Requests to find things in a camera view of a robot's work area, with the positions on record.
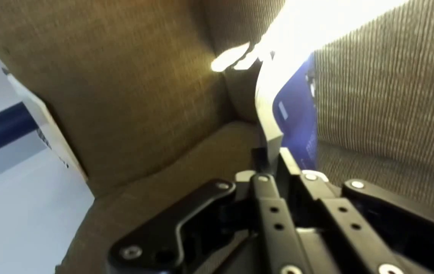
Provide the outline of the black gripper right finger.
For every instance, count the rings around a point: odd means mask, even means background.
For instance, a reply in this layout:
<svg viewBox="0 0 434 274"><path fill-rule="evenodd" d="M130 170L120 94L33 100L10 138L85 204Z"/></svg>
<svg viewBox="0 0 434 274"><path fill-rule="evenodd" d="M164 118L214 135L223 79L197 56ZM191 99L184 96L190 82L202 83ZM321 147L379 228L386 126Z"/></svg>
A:
<svg viewBox="0 0 434 274"><path fill-rule="evenodd" d="M415 269L434 274L434 207L360 179L345 181L341 195L392 251Z"/></svg>

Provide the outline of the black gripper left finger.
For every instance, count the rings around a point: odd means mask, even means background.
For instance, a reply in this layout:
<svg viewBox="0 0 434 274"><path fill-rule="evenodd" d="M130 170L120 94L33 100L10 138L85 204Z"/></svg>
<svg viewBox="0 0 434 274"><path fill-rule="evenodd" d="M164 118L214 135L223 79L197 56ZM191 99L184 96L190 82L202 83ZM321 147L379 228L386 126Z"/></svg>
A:
<svg viewBox="0 0 434 274"><path fill-rule="evenodd" d="M210 179L115 240L108 274L190 274L234 236L225 210L235 184Z"/></svg>

